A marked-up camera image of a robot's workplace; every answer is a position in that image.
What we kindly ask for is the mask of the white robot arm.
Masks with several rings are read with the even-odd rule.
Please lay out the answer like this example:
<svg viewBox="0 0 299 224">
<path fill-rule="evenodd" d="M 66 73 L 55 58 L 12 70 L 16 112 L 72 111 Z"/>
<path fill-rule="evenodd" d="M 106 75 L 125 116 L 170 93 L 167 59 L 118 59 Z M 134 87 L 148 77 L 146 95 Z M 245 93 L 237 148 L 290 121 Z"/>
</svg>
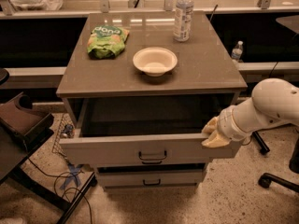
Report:
<svg viewBox="0 0 299 224">
<path fill-rule="evenodd" d="M 209 137 L 202 145 L 225 147 L 285 124 L 299 126 L 299 89 L 283 79 L 268 78 L 254 87 L 249 99 L 224 108 L 205 125 L 202 132 Z"/>
</svg>

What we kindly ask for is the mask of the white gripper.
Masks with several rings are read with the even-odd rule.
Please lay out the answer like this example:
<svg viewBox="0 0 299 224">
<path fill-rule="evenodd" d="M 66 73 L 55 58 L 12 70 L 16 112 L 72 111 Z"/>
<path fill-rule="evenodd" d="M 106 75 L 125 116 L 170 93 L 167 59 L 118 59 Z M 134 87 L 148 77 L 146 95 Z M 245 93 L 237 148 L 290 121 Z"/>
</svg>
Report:
<svg viewBox="0 0 299 224">
<path fill-rule="evenodd" d="M 250 135 L 242 131 L 234 119 L 235 105 L 223 109 L 218 117 L 213 117 L 203 128 L 203 133 L 211 135 L 202 142 L 204 147 L 225 147 L 230 142 L 248 142 Z"/>
</svg>

